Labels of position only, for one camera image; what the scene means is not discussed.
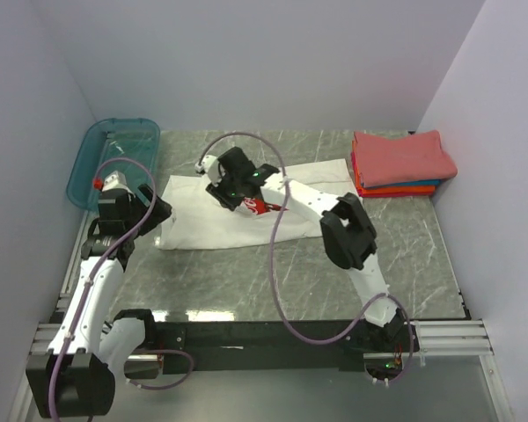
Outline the white t shirt red print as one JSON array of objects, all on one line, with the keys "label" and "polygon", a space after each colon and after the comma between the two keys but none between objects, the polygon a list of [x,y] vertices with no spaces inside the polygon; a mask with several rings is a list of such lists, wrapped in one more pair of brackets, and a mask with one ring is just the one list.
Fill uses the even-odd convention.
[{"label": "white t shirt red print", "polygon": [[[288,175],[324,193],[356,191],[344,159],[292,165]],[[171,176],[162,199],[172,216],[161,224],[154,244],[160,250],[220,250],[269,243],[279,203],[246,199],[235,211],[206,192],[206,177]]]}]

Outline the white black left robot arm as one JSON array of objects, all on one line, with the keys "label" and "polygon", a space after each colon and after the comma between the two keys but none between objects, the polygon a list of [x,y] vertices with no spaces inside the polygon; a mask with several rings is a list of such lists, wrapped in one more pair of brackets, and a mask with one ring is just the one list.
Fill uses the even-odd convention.
[{"label": "white black left robot arm", "polygon": [[115,381],[129,355],[148,353],[158,342],[147,309],[125,310],[108,333],[102,331],[115,290],[121,284],[135,240],[172,215],[172,207],[147,184],[103,186],[98,216],[80,250],[76,289],[61,326],[46,352],[33,354],[26,377],[39,414],[61,418],[106,415]]}]

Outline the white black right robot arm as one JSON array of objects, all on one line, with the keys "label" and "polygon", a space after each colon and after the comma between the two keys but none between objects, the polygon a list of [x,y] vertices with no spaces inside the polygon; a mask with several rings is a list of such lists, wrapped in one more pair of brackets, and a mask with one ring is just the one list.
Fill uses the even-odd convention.
[{"label": "white black right robot arm", "polygon": [[332,338],[312,339],[282,316],[292,335],[310,345],[326,346],[359,334],[359,350],[389,353],[396,349],[401,333],[413,334],[403,306],[389,293],[378,263],[377,232],[358,196],[337,196],[302,184],[289,177],[284,165],[257,167],[239,147],[221,156],[204,155],[195,169],[209,178],[207,192],[230,211],[245,199],[260,199],[277,205],[280,215],[290,212],[313,223],[327,257],[353,283],[363,308],[346,329]]}]

